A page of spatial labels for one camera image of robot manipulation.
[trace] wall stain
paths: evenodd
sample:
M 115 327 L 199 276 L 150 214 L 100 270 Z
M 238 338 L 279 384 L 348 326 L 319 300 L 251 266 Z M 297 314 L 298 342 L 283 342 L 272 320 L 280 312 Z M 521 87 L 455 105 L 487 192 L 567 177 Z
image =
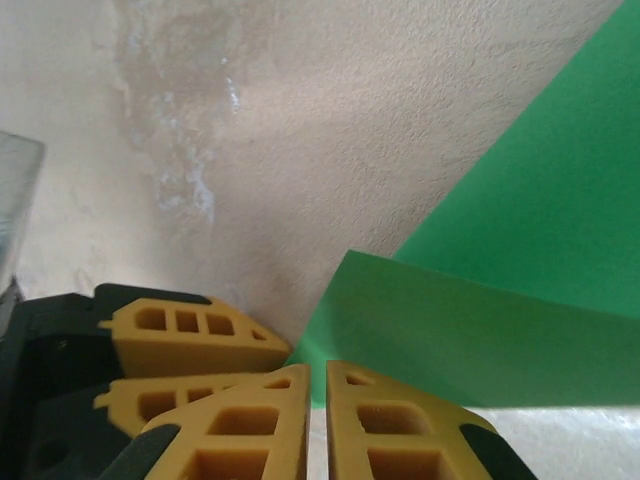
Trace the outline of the wall stain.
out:
M 216 125 L 241 114 L 244 68 L 269 48 L 277 4 L 113 0 L 113 7 L 120 132 L 152 158 L 160 210 L 213 224 Z

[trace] green board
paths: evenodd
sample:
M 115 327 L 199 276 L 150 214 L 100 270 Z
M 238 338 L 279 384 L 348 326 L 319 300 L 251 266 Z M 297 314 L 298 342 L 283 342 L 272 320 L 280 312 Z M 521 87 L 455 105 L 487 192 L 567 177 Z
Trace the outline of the green board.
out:
M 627 1 L 396 259 L 640 317 L 640 2 Z
M 316 406 L 329 358 L 464 405 L 639 403 L 639 26 L 627 1 L 396 261 L 347 255 L 290 360 Z
M 291 358 L 344 359 L 466 406 L 633 404 L 640 325 L 349 252 Z

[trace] yellow foam block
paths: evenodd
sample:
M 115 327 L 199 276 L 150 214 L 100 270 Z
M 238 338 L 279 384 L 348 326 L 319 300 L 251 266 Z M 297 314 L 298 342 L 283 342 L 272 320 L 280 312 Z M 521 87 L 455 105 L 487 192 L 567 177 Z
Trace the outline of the yellow foam block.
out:
M 310 369 L 291 365 L 147 424 L 180 432 L 145 480 L 306 478 Z
M 287 342 L 239 310 L 140 299 L 99 324 L 111 338 L 127 377 L 270 372 L 291 353 Z
M 372 370 L 327 364 L 331 480 L 491 480 L 459 426 L 483 418 Z
M 109 421 L 130 437 L 158 415 L 260 376 L 260 373 L 133 378 L 111 382 L 94 408 L 108 408 Z

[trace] white surface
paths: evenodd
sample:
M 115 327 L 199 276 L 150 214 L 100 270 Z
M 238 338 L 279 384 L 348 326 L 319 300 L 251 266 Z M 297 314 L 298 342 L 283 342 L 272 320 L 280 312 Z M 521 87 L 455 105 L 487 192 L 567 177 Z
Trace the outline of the white surface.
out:
M 213 294 L 295 341 L 618 4 L 0 0 L 0 130 L 48 145 L 26 293 Z M 495 420 L 540 478 L 638 478 L 617 415 Z

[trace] green paper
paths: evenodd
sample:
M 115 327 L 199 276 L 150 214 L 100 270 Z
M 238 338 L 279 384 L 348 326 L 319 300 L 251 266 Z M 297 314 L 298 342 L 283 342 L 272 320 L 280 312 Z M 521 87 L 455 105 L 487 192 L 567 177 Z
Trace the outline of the green paper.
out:
M 290 359 L 314 367 L 316 406 L 331 358 L 464 405 L 638 403 L 640 322 L 621 315 L 640 316 L 639 25 L 627 1 L 399 250 L 405 264 L 345 257 Z
M 619 8 L 395 258 L 640 316 L 640 2 Z
M 349 252 L 291 363 L 344 359 L 478 407 L 634 404 L 635 319 L 553 304 Z

